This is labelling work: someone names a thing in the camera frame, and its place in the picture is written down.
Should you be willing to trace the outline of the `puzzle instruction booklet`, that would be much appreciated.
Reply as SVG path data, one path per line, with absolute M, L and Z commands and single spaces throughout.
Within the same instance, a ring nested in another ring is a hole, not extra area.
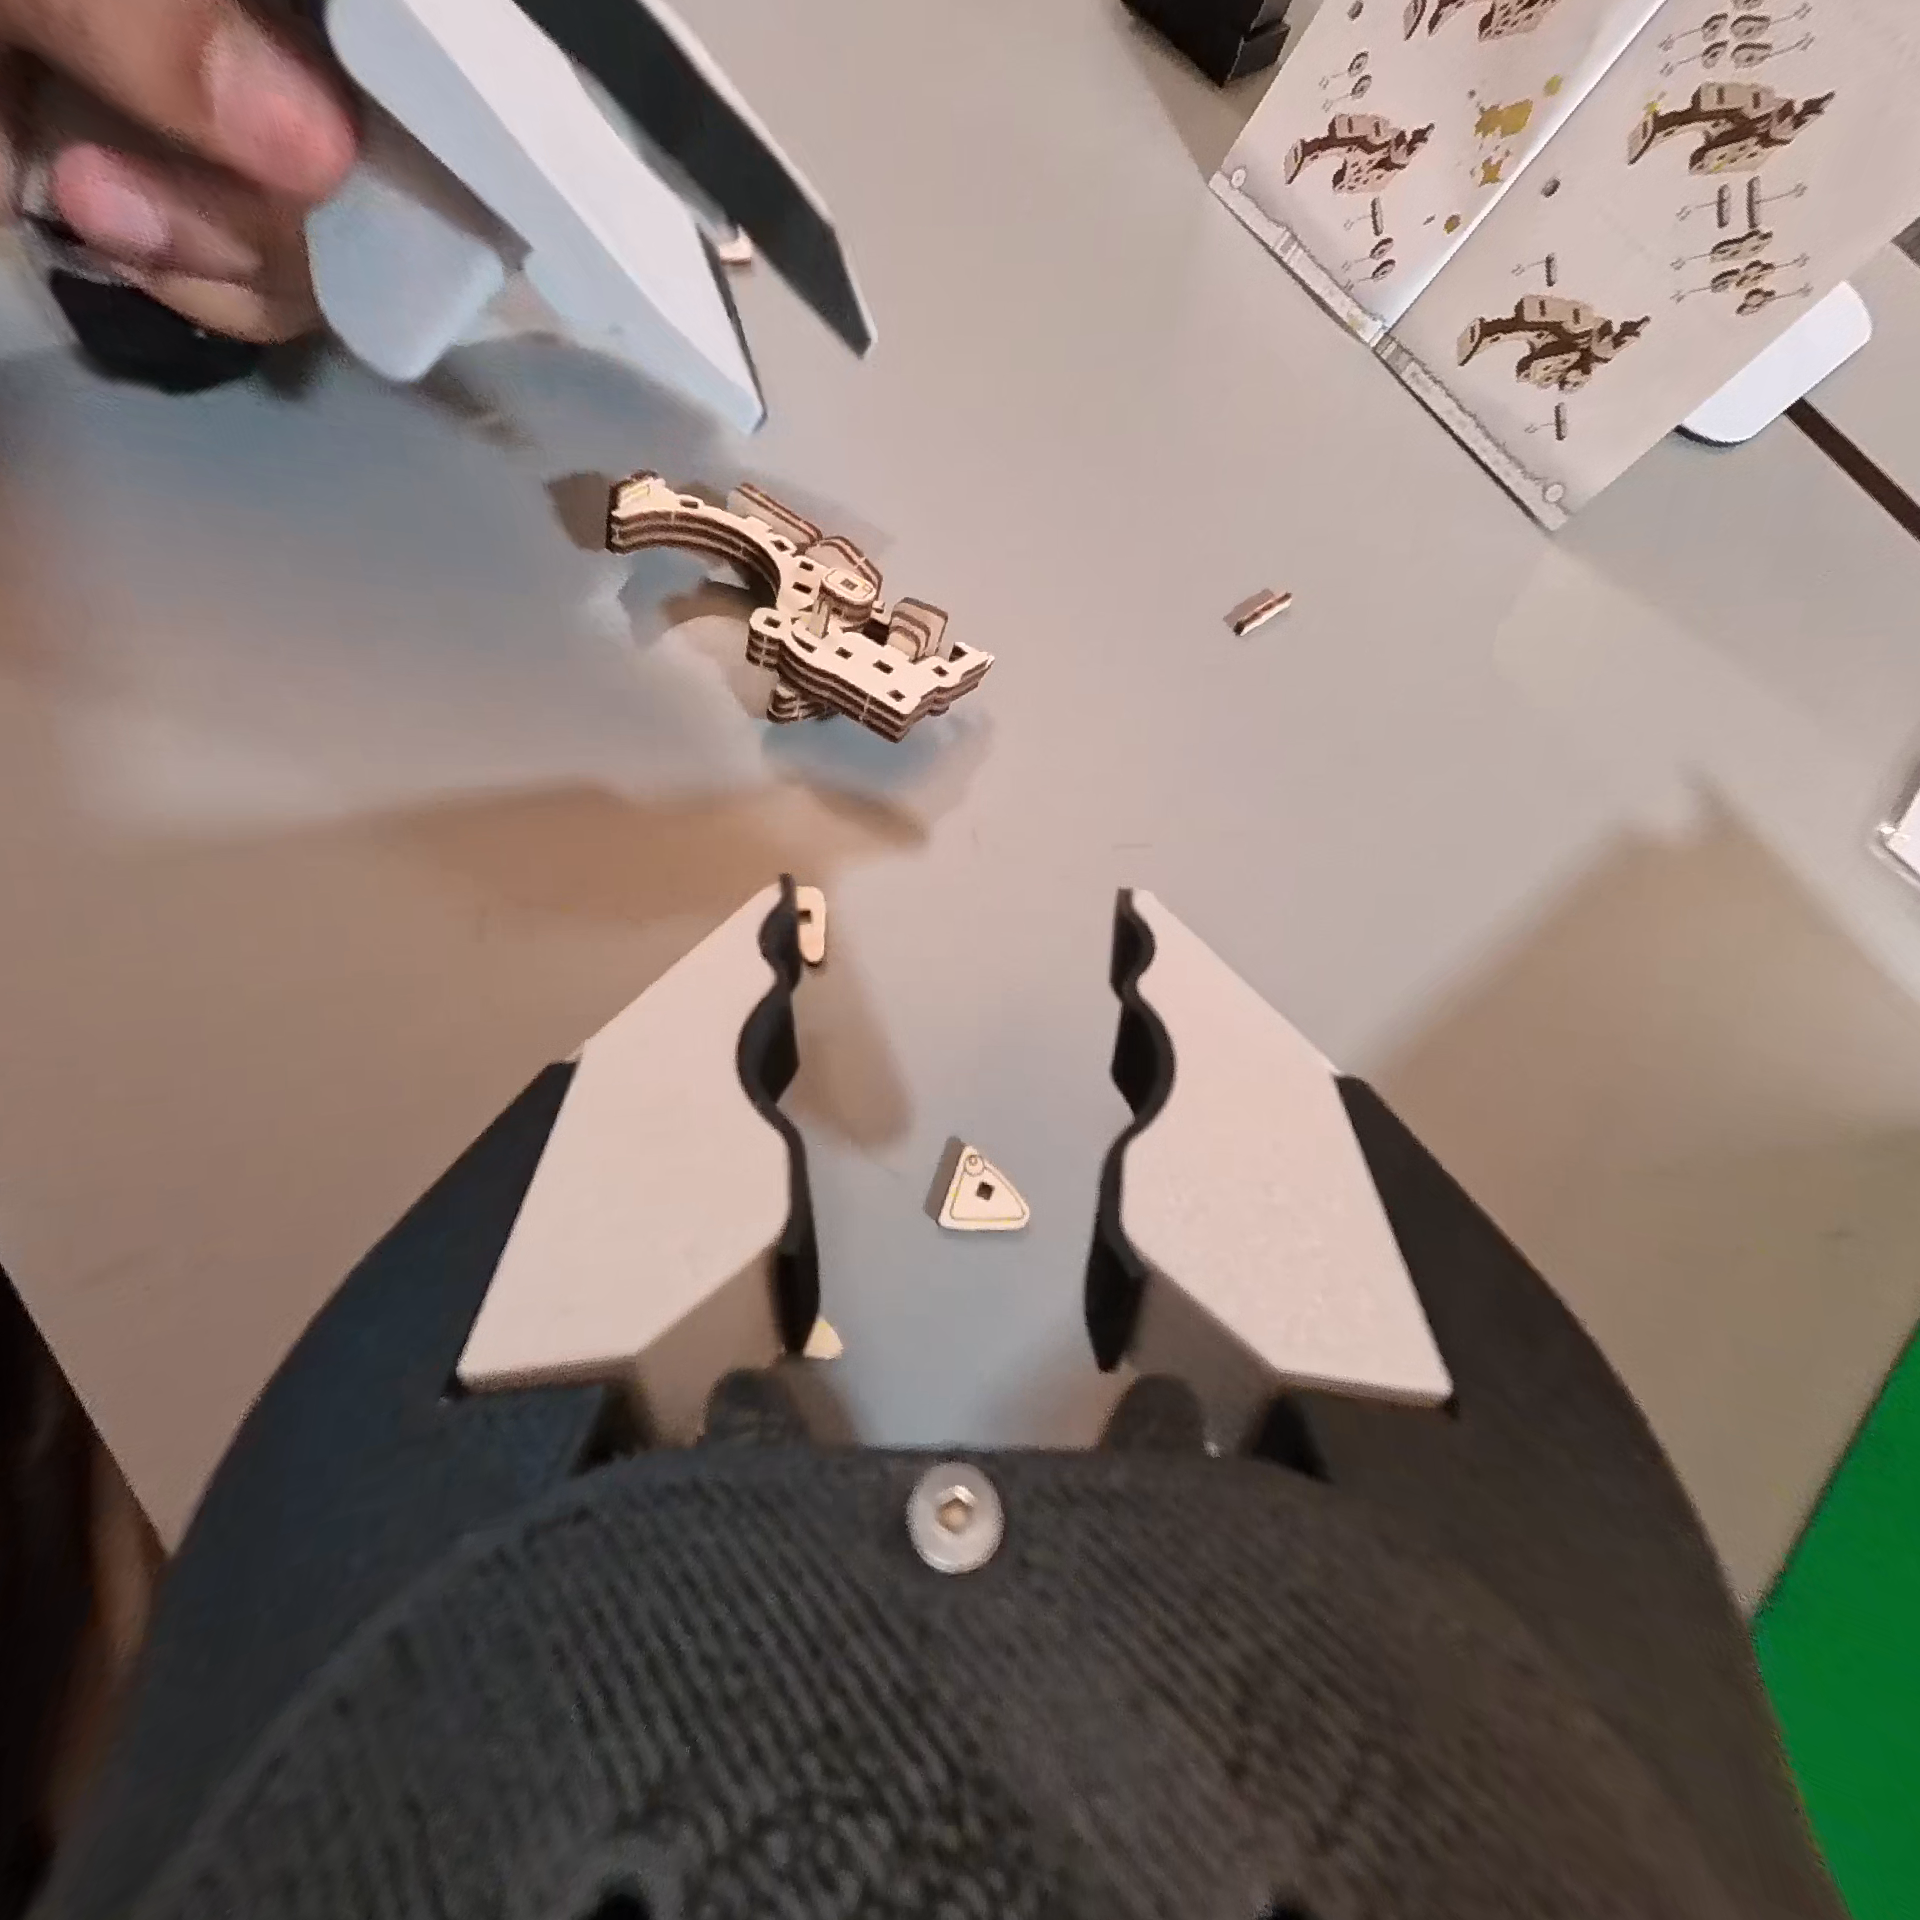
M 1914 2 L 1319 3 L 1212 195 L 1538 524 L 1915 215 Z

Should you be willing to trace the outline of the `black box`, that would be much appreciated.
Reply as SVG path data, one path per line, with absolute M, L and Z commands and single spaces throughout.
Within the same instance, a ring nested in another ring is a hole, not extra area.
M 1123 2 L 1144 29 L 1215 88 L 1258 78 L 1283 59 L 1322 2 Z

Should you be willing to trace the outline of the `triangular wooden puzzle piece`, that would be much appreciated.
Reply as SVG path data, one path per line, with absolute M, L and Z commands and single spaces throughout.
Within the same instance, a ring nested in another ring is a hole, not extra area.
M 1032 1221 L 1032 1208 L 1011 1177 L 973 1141 L 948 1137 L 923 1209 L 946 1234 L 1014 1235 Z

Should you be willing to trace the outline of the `wooden animal puzzle model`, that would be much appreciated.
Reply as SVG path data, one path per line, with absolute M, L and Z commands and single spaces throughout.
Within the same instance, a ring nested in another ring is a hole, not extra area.
M 712 502 L 659 472 L 632 472 L 607 487 L 604 546 L 615 557 L 676 549 L 731 569 L 749 597 L 743 656 L 770 678 L 771 723 L 838 715 L 899 743 L 995 666 L 991 651 L 949 635 L 942 608 L 886 597 L 862 546 L 753 483 Z

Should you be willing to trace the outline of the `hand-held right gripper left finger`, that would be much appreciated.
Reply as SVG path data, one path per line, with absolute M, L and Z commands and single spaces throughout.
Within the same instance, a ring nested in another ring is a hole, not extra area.
M 733 1372 L 797 1356 L 820 1309 L 804 1139 L 799 899 L 761 886 L 570 1060 L 453 1367 L 466 1393 L 607 1385 L 702 1428 Z

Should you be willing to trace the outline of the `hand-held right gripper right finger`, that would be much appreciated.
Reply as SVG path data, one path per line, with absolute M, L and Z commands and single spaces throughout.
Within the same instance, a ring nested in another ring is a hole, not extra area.
M 1109 1377 L 1194 1389 L 1206 1428 L 1283 1393 L 1442 1410 L 1454 1377 L 1332 1060 L 1154 891 L 1116 896 L 1111 1082 L 1084 1268 Z

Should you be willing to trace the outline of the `green plastic bin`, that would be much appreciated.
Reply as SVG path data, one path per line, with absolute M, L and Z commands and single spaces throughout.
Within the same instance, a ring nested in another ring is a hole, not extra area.
M 1811 1833 L 1850 1915 L 1917 1913 L 1915 1429 L 1858 1435 L 1753 1619 Z

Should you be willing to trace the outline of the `person's left hand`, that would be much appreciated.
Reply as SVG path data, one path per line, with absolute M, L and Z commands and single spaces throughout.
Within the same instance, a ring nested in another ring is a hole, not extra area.
M 5 2 L 3 213 L 49 219 L 110 279 L 208 333 L 318 329 L 306 218 L 357 117 L 276 3 Z

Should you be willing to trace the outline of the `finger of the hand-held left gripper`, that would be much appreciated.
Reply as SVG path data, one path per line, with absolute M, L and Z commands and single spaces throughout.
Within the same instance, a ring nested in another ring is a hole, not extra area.
M 513 288 L 559 331 L 733 430 L 764 419 L 707 230 L 506 2 L 318 3 L 368 117 L 345 183 L 306 218 L 326 328 L 413 384 Z
M 875 325 L 824 197 L 664 2 L 527 2 L 525 18 L 856 356 Z

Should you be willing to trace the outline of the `white flat stand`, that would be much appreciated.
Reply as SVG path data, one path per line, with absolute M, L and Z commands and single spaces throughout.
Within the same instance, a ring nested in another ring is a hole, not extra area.
M 1684 437 L 1713 447 L 1751 441 L 1872 338 L 1872 317 L 1858 288 L 1842 279 L 1716 394 L 1675 425 Z

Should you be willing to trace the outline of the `grey desk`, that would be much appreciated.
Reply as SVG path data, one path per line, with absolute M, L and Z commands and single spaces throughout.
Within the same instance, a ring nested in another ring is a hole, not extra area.
M 1594 1332 L 1744 1600 L 1915 1321 L 1915 539 L 1785 422 L 1542 534 L 1212 199 L 1111 3 L 687 3 L 875 350 L 770 274 L 723 436 L 489 340 L 397 392 L 95 382 L 3 279 L 3 1266 L 161 1539 L 328 1291 L 782 872 L 788 1112 L 875 1437 L 1092 1424 L 1116 890 L 1367 1080 Z M 752 483 L 993 656 L 771 723 Z M 1226 614 L 1264 590 L 1250 635 Z M 939 1230 L 948 1139 L 1027 1202 Z

